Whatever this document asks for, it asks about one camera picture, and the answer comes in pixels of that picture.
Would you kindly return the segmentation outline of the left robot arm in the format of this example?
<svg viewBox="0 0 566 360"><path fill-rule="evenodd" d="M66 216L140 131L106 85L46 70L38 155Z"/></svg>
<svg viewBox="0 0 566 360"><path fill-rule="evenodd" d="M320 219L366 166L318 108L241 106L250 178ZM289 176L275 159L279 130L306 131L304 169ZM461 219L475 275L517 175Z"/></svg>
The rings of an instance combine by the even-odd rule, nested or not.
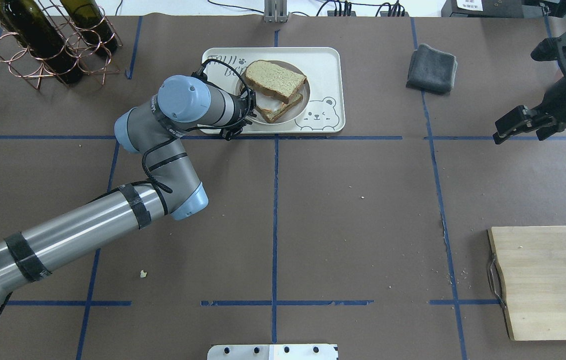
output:
<svg viewBox="0 0 566 360"><path fill-rule="evenodd" d="M114 124L117 142L141 154L146 180L115 187L74 210L0 241L0 305L21 286L123 235L171 215L182 220L209 202L181 142L188 132L219 130L228 140L249 123L256 104L247 85L239 95L205 75L174 75Z"/></svg>

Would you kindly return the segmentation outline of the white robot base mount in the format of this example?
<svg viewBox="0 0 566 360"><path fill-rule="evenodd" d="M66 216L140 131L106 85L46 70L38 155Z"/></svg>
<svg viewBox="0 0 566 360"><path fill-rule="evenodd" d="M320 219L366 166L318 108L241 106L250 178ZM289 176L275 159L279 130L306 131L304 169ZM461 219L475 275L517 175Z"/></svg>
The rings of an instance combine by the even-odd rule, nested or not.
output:
<svg viewBox="0 0 566 360"><path fill-rule="evenodd" d="M207 353L208 360L338 360L336 344L217 344Z"/></svg>

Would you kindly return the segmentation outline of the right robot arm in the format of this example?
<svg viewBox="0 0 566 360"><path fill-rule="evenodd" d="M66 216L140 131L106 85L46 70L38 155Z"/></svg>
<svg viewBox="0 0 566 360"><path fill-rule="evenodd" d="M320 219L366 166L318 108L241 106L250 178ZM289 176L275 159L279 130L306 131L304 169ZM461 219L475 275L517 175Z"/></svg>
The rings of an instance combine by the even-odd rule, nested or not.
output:
<svg viewBox="0 0 566 360"><path fill-rule="evenodd" d="M536 107L518 105L495 121L493 140L497 145L521 133L536 132L537 138L545 141L566 130L566 32L543 39L530 56L537 62L557 61L562 77L547 89Z"/></svg>

